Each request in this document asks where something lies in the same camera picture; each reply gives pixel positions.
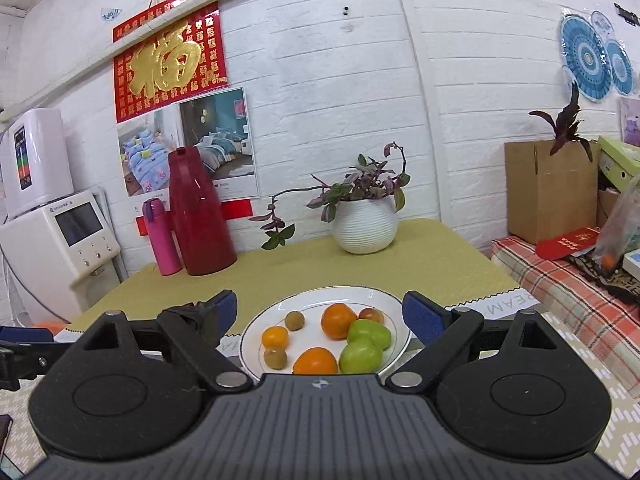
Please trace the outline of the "small red yellow apple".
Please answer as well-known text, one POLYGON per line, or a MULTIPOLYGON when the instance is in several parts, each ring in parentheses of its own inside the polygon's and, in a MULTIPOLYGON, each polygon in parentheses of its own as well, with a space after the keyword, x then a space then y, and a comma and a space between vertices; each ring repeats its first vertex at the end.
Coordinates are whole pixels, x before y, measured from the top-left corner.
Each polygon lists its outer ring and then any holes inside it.
POLYGON ((368 320, 383 325, 385 323, 385 316, 382 311, 375 308, 364 308, 359 314, 360 320, 368 320))

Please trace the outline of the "large orange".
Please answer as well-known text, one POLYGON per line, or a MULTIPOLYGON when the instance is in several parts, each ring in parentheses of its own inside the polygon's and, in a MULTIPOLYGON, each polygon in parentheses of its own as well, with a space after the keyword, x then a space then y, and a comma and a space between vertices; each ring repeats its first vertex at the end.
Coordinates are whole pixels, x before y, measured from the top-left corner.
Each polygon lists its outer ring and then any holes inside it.
POLYGON ((358 315, 347 304, 331 304, 322 313, 322 332, 331 340, 344 340, 350 324, 357 318, 358 315))

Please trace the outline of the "green patterned tablecloth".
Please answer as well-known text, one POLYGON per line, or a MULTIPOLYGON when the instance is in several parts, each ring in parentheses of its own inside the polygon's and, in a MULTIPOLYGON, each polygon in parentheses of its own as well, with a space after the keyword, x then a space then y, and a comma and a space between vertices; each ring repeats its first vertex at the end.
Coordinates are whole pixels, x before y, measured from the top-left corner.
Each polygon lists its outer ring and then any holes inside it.
POLYGON ((424 392, 392 373, 267 373, 211 392, 168 359, 157 315, 238 298, 232 326, 300 292, 361 286, 446 310, 512 287, 443 224, 404 222, 392 246, 346 254, 325 238, 246 252, 207 276, 134 274, 77 321, 35 378, 28 412, 46 458, 35 479, 613 479, 596 448, 611 416, 605 386, 537 312, 484 316, 469 355, 424 392))

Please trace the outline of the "white round plate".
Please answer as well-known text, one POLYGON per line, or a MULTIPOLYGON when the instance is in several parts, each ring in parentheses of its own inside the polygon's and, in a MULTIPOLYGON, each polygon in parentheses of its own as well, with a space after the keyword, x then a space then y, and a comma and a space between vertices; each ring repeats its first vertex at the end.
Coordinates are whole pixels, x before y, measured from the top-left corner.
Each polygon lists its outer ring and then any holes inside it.
POLYGON ((300 292, 256 314, 243 330, 239 357, 254 378, 267 373, 369 373, 390 370, 411 332, 399 299, 375 288, 300 292))

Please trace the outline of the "green apple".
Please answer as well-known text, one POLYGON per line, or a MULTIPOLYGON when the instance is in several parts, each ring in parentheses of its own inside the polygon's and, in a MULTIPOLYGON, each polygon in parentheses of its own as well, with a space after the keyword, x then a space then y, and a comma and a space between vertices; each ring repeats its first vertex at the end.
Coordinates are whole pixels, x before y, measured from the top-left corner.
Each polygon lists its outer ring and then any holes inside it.
POLYGON ((383 350, 368 338, 349 342, 338 360, 342 374, 375 373, 381 366, 383 350))
POLYGON ((367 339, 385 351, 392 345, 393 336, 390 330, 381 323, 358 318, 349 326, 347 341, 351 344, 360 339, 367 339))

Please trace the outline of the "white water dispenser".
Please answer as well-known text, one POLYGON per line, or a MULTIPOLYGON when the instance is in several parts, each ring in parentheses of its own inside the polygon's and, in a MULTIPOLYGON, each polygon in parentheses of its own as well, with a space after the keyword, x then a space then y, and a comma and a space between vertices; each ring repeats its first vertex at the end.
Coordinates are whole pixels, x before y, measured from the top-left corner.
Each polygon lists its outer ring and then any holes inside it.
POLYGON ((3 223, 1 255, 22 325, 70 324, 120 284, 120 246, 89 191, 3 223))

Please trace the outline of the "small orange tangerine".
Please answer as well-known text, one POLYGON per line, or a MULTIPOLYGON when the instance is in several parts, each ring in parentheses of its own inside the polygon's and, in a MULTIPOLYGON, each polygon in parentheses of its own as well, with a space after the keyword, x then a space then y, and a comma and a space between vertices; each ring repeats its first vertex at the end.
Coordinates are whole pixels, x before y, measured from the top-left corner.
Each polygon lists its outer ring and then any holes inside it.
POLYGON ((280 325, 268 327, 262 333, 260 342, 265 349, 285 350, 290 342, 288 329, 280 325))

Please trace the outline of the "red thermos jug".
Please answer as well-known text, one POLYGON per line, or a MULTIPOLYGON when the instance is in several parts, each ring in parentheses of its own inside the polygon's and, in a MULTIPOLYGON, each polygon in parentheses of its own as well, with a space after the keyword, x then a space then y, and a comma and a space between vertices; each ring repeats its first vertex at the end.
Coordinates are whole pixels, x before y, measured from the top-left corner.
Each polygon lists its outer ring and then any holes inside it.
POLYGON ((168 156, 169 207, 186 272, 206 275, 232 266, 236 253, 212 179, 194 146, 168 156))

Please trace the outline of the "pink water bottle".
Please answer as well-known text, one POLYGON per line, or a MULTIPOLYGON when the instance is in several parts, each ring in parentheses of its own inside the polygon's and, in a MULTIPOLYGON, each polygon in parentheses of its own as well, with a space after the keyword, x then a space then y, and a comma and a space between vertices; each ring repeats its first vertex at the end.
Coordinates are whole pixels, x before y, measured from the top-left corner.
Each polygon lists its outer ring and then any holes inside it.
POLYGON ((142 218, 160 274, 176 274, 182 269, 182 264, 163 202, 159 198, 146 200, 142 204, 142 218))

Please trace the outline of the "white ribbed plant pot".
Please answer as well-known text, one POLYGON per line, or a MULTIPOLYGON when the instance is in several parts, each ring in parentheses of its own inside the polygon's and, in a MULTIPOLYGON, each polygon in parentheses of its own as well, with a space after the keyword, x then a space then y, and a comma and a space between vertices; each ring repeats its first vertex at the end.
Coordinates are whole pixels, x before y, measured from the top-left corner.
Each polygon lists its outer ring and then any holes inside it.
POLYGON ((331 234, 345 252, 369 255, 393 243, 398 222, 393 197, 343 202, 331 222, 331 234))

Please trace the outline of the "red envelope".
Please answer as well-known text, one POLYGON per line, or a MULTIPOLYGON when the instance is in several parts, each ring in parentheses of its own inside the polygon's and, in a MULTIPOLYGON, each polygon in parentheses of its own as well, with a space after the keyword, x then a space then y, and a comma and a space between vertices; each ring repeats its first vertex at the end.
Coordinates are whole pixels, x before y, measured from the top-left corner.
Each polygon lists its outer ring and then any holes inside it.
POLYGON ((559 260, 567 256, 589 252, 596 246, 600 231, 597 228, 581 228, 567 234, 543 240, 536 245, 536 255, 546 260, 559 260))

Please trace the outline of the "plaid red cloth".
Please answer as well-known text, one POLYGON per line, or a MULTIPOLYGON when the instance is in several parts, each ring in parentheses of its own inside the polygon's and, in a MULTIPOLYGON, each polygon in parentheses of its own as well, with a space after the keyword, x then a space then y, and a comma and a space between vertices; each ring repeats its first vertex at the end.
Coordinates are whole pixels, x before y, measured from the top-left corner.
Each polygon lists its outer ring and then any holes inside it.
POLYGON ((516 236, 491 243, 491 260, 558 318, 639 396, 639 306, 590 282, 567 260, 546 260, 516 236))

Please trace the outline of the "white water purifier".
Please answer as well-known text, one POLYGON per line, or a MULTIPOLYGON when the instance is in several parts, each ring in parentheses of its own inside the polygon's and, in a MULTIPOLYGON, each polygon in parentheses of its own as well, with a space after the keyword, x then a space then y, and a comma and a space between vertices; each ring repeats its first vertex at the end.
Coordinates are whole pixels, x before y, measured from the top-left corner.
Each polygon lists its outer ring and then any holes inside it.
POLYGON ((9 219, 73 194, 57 108, 34 108, 9 126, 1 140, 1 175, 9 219))

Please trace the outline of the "purple green trailing plant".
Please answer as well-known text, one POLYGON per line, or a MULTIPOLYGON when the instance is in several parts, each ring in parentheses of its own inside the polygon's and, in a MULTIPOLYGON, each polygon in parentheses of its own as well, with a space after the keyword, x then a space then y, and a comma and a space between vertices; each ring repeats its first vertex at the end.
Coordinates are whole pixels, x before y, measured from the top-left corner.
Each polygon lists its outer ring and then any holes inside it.
POLYGON ((384 146, 381 160, 359 154, 356 164, 349 168, 341 182, 329 184, 313 174, 314 185, 286 188, 271 195, 267 212, 250 217, 251 222, 260 223, 260 229, 267 237, 260 248, 275 250, 284 247, 295 234, 295 224, 286 224, 277 212, 278 199, 285 195, 314 192, 316 196, 306 203, 306 207, 319 209, 320 220, 327 224, 337 222, 341 205, 382 203, 386 198, 392 200, 392 213, 397 214, 406 206, 405 187, 411 180, 407 167, 405 148, 390 142, 384 146))

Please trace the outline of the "cardboard box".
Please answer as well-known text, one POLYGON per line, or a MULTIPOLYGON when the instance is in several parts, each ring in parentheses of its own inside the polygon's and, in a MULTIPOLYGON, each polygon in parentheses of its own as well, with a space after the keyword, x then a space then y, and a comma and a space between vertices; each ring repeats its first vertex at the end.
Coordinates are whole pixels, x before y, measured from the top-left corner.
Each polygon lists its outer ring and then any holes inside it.
POLYGON ((597 222, 598 158, 570 142, 551 154, 552 141, 510 142, 506 163, 506 229, 530 244, 564 235, 597 222))

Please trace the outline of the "clear plastic bag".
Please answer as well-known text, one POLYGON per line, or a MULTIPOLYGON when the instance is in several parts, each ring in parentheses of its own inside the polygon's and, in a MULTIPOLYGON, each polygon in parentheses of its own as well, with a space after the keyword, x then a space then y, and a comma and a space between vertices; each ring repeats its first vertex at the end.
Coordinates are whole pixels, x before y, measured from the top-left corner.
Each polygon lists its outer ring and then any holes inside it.
POLYGON ((639 248, 639 176, 636 174, 616 200, 597 239, 593 260, 611 274, 627 252, 639 248))

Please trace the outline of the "dark red leafy plant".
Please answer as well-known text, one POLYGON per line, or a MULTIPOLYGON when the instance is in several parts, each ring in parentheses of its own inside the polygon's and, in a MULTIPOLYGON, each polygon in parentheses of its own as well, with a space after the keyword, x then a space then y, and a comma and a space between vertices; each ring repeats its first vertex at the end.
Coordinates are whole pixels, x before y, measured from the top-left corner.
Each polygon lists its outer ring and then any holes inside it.
POLYGON ((550 156, 554 156, 561 148, 564 148, 566 144, 577 142, 584 149, 588 160, 593 162, 590 142, 578 134, 578 127, 580 124, 580 120, 578 119, 579 112, 579 88, 576 81, 572 82, 570 102, 568 102, 567 106, 559 112, 556 118, 553 118, 544 110, 531 110, 529 112, 530 116, 540 117, 545 122, 548 122, 553 130, 554 141, 552 148, 550 148, 550 156))

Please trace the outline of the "bedding poster calendar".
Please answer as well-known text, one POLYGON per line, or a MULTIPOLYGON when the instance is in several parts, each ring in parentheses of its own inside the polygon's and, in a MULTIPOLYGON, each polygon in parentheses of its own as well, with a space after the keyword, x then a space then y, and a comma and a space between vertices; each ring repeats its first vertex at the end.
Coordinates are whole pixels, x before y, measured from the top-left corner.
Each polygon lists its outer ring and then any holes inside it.
POLYGON ((169 155, 198 151, 224 218, 252 215, 257 169, 243 88, 229 82, 218 3, 166 26, 113 61, 120 166, 134 216, 168 199, 169 155))

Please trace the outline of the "green shoe box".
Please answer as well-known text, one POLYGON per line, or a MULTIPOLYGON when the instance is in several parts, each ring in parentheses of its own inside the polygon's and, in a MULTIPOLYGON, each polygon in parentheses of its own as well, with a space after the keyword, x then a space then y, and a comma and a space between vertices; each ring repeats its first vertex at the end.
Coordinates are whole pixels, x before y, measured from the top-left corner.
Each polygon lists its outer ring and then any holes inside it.
POLYGON ((639 173, 640 148, 600 136, 599 169, 620 192, 624 192, 639 173))

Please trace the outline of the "blue round fan decoration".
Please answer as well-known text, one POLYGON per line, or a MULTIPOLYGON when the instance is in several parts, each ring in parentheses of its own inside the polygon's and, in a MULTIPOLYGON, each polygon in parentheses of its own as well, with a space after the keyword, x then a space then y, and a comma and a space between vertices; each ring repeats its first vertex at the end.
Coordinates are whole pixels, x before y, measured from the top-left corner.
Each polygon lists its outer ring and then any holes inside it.
POLYGON ((585 18, 565 12, 559 24, 562 75, 568 92, 577 91, 591 102, 612 92, 630 98, 637 74, 610 18, 594 10, 585 18))

